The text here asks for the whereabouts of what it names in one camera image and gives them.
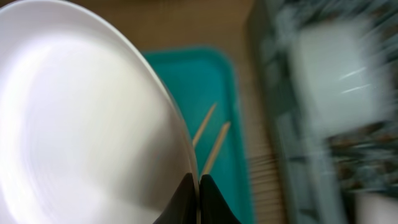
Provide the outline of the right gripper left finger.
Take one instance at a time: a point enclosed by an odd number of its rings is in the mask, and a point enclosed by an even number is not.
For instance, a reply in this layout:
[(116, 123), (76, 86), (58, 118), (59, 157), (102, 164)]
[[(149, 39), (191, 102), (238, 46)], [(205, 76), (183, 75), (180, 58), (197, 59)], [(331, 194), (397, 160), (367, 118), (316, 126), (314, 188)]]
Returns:
[(192, 173), (183, 177), (164, 211), (154, 224), (196, 224), (197, 196)]

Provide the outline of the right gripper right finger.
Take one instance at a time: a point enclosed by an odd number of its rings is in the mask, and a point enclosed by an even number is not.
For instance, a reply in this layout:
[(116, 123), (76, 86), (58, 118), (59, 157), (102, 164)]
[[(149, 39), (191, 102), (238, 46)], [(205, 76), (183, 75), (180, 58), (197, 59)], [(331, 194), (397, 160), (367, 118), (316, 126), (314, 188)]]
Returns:
[(229, 208), (211, 175), (203, 175), (199, 187), (202, 224), (241, 224)]

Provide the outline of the wooden chopstick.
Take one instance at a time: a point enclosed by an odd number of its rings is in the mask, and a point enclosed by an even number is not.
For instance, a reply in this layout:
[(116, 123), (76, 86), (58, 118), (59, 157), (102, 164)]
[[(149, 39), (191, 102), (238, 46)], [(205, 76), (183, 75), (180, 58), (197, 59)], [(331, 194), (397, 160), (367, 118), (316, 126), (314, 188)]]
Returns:
[(231, 126), (231, 123), (229, 121), (226, 122), (224, 125), (222, 125), (222, 127), (221, 127), (221, 129), (220, 129), (220, 131), (218, 133), (218, 136), (216, 138), (216, 141), (215, 141), (215, 143), (214, 143), (214, 145), (213, 145), (213, 147), (211, 149), (211, 152), (208, 155), (206, 163), (205, 163), (205, 165), (203, 167), (203, 170), (201, 172), (201, 176), (207, 175), (207, 174), (209, 174), (211, 172), (211, 169), (212, 169), (212, 167), (213, 167), (213, 165), (214, 165), (214, 163), (216, 161), (216, 158), (217, 158), (217, 156), (218, 156), (218, 154), (220, 152), (220, 149), (221, 149), (221, 147), (223, 145), (223, 142), (225, 140), (225, 137), (226, 137), (226, 135), (228, 133), (228, 130), (229, 130), (230, 126)]
[(208, 122), (209, 122), (209, 120), (210, 120), (210, 118), (211, 118), (216, 106), (217, 106), (217, 103), (214, 103), (210, 107), (210, 109), (208, 110), (208, 112), (205, 115), (205, 117), (203, 118), (203, 121), (201, 122), (199, 128), (197, 129), (197, 131), (196, 131), (196, 133), (195, 133), (195, 135), (193, 137), (193, 140), (192, 140), (193, 148), (196, 148), (196, 146), (197, 146), (197, 144), (198, 144), (198, 142), (199, 142), (199, 140), (201, 138), (201, 135), (203, 134), (203, 132), (204, 132), (204, 130), (205, 130), (205, 128), (206, 128), (206, 126), (207, 126), (207, 124), (208, 124)]

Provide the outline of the large white pink plate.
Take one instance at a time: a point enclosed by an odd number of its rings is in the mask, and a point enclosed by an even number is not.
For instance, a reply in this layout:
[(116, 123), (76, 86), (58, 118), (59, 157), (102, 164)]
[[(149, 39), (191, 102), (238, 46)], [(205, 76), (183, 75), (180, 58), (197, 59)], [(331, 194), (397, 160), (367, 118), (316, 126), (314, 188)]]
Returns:
[(1, 222), (154, 223), (197, 171), (135, 46), (67, 1), (1, 8)]

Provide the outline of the grey green ceramic bowl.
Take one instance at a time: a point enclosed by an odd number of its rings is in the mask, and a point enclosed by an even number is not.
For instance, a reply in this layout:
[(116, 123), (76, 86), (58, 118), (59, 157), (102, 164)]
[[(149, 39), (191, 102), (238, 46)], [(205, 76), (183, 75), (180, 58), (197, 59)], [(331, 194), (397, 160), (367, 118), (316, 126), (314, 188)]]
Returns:
[(289, 49), (305, 122), (322, 138), (392, 118), (394, 92), (379, 32), (366, 18), (300, 30)]

